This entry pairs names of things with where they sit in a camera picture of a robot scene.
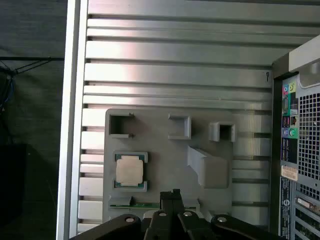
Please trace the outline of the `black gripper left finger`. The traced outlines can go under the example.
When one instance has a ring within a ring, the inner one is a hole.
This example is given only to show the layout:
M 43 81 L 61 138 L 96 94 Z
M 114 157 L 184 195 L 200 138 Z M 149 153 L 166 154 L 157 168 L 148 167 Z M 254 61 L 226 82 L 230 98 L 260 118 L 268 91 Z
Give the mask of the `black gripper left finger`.
M 173 191 L 160 193 L 160 208 L 151 218 L 123 214 L 71 240 L 173 240 Z

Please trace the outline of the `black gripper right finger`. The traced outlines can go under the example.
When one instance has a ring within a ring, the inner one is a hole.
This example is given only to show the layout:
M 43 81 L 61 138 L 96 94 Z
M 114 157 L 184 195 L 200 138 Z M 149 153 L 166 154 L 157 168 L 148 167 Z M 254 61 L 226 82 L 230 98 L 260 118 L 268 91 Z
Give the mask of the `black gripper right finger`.
M 282 240 L 255 225 L 226 214 L 218 214 L 207 221 L 187 210 L 179 189 L 173 190 L 174 240 Z

